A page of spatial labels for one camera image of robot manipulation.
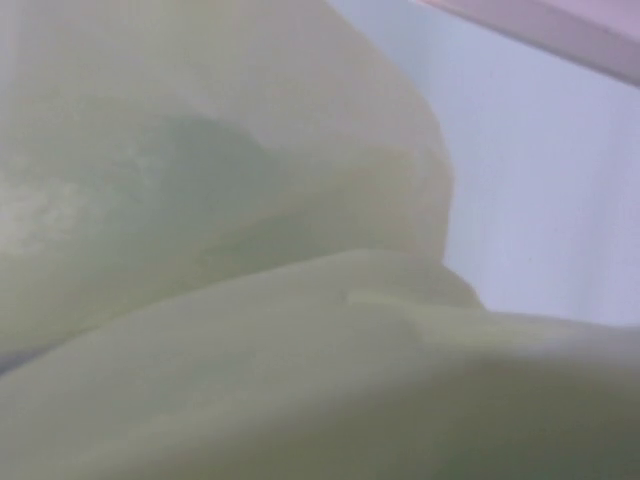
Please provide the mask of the translucent pale green plastic bag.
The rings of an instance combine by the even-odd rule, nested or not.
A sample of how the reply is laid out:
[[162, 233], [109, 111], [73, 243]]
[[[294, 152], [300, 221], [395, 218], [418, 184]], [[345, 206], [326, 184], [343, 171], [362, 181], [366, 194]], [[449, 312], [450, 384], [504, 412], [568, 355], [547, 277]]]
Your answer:
[[325, 1], [1, 5], [5, 479], [635, 479], [639, 332], [487, 310]]

